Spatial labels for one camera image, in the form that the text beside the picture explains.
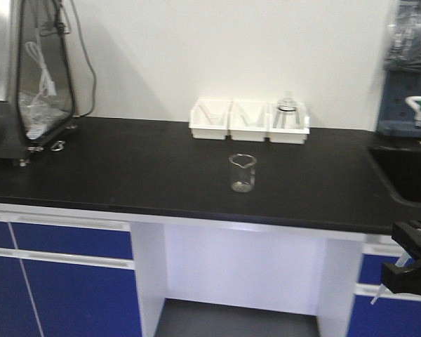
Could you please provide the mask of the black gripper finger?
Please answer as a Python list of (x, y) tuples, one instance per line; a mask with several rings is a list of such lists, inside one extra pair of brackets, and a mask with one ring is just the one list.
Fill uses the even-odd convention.
[(421, 220), (396, 222), (392, 225), (392, 239), (413, 259), (421, 259)]
[(389, 268), (392, 282), (388, 284), (388, 289), (392, 293), (411, 293), (421, 296), (421, 260), (401, 268), (394, 269), (392, 266), (390, 263), (382, 264), (381, 282), (385, 284), (383, 272)]

